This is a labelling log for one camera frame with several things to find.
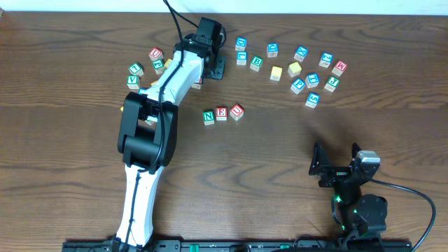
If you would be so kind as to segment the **red E block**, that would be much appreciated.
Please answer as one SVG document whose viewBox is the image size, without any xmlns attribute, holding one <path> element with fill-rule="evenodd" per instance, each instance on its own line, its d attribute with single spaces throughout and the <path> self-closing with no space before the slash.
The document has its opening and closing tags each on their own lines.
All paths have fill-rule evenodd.
<svg viewBox="0 0 448 252">
<path fill-rule="evenodd" d="M 228 119 L 228 109 L 226 107 L 217 107 L 216 119 L 217 121 L 226 121 Z"/>
</svg>

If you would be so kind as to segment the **green N block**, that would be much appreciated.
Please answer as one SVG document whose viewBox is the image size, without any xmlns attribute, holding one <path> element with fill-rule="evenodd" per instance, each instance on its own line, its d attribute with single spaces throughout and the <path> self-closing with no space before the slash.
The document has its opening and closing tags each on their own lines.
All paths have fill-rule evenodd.
<svg viewBox="0 0 448 252">
<path fill-rule="evenodd" d="M 215 117 L 213 111 L 205 111 L 202 113 L 203 121 L 205 125 L 212 125 L 215 123 Z"/>
</svg>

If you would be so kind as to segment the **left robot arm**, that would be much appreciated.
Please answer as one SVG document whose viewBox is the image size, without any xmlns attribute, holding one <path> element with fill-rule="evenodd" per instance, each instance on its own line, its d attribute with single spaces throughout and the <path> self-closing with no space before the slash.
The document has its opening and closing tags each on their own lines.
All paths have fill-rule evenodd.
<svg viewBox="0 0 448 252">
<path fill-rule="evenodd" d="M 127 187 L 112 251 L 142 251 L 150 243 L 158 181 L 176 147 L 179 105 L 193 84 L 205 78 L 222 79 L 225 58 L 219 50 L 225 40 L 222 24 L 202 17 L 196 33 L 180 37 L 171 64 L 157 83 L 126 96 L 118 151 Z"/>
</svg>

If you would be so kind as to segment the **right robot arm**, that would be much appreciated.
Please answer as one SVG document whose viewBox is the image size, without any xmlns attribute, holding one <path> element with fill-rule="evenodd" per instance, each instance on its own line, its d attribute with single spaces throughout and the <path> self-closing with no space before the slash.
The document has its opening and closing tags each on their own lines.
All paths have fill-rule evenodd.
<svg viewBox="0 0 448 252">
<path fill-rule="evenodd" d="M 343 235 L 333 242 L 334 249 L 384 250 L 381 233 L 386 230 L 388 203 L 384 197 L 361 192 L 361 186 L 372 179 L 379 166 L 379 156 L 357 143 L 352 144 L 351 161 L 345 167 L 332 165 L 322 145 L 314 144 L 309 175 L 320 177 L 319 187 L 334 190 L 332 215 L 343 229 Z"/>
</svg>

